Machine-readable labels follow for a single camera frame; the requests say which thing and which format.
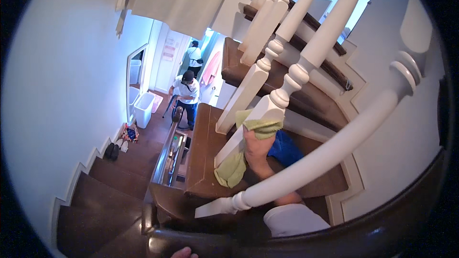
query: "white laundry basket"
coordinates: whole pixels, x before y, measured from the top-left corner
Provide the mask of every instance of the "white laundry basket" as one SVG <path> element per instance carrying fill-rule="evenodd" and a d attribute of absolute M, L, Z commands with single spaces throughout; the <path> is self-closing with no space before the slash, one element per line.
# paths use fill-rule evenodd
<path fill-rule="evenodd" d="M 129 87 L 129 113 L 134 114 L 134 103 L 139 97 L 141 90 L 135 87 Z"/>
<path fill-rule="evenodd" d="M 155 96 L 150 93 L 144 93 L 135 102 L 135 118 L 137 120 L 137 126 L 141 129 L 145 129 L 146 125 L 152 117 L 152 107 L 155 101 Z"/>

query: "slipper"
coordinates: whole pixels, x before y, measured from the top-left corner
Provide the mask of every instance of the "slipper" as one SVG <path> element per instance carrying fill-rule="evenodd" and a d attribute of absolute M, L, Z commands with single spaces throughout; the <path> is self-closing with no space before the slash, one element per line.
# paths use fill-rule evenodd
<path fill-rule="evenodd" d="M 122 139 L 119 139 L 119 140 L 117 140 L 117 141 L 115 142 L 115 145 L 117 145 L 118 148 L 120 148 L 122 143 L 123 143 L 123 140 L 122 140 Z"/>
<path fill-rule="evenodd" d="M 112 157 L 112 152 L 113 152 L 113 148 L 114 148 L 115 144 L 114 143 L 110 143 L 107 148 L 105 149 L 105 152 L 104 152 L 104 156 L 105 158 L 111 158 Z"/>
<path fill-rule="evenodd" d="M 121 151 L 122 152 L 127 152 L 128 151 L 128 141 L 125 140 L 123 144 L 121 145 Z"/>
<path fill-rule="evenodd" d="M 119 154 L 119 147 L 118 147 L 118 145 L 114 145 L 112 154 L 110 155 L 110 158 L 112 160 L 116 160 L 118 158 L 118 154 Z"/>

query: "vacuum wand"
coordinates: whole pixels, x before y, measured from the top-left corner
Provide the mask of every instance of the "vacuum wand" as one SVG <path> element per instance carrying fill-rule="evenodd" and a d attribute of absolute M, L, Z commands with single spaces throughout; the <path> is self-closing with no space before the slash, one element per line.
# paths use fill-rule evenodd
<path fill-rule="evenodd" d="M 168 107 L 166 108 L 166 111 L 164 112 L 163 118 L 164 118 L 164 116 L 166 115 L 166 113 L 169 111 L 169 108 L 171 107 L 172 102 L 174 101 L 174 99 L 175 99 L 177 96 L 178 96 L 178 95 L 173 95 L 172 98 L 170 99 L 169 105 L 168 105 Z"/>

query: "green cleaning cloth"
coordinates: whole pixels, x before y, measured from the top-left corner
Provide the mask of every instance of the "green cleaning cloth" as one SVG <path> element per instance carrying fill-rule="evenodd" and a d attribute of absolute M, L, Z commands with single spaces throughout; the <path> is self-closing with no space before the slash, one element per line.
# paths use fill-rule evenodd
<path fill-rule="evenodd" d="M 245 121 L 250 115 L 250 112 L 252 112 L 252 109 L 236 112 L 236 127 L 239 129 L 243 124 L 246 129 L 254 130 L 255 137 L 259 140 L 264 140 L 276 135 L 276 132 L 283 127 L 283 121 L 262 119 L 250 119 Z M 244 152 L 239 152 L 232 157 L 226 158 L 213 173 L 221 186 L 233 188 L 242 180 L 245 171 L 246 161 Z"/>

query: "baseball cap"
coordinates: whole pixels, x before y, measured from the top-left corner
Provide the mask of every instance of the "baseball cap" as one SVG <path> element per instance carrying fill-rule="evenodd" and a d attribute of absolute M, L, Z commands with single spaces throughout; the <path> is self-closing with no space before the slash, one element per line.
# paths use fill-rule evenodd
<path fill-rule="evenodd" d="M 182 82 L 191 83 L 195 77 L 195 73 L 191 70 L 187 70 L 182 76 Z"/>

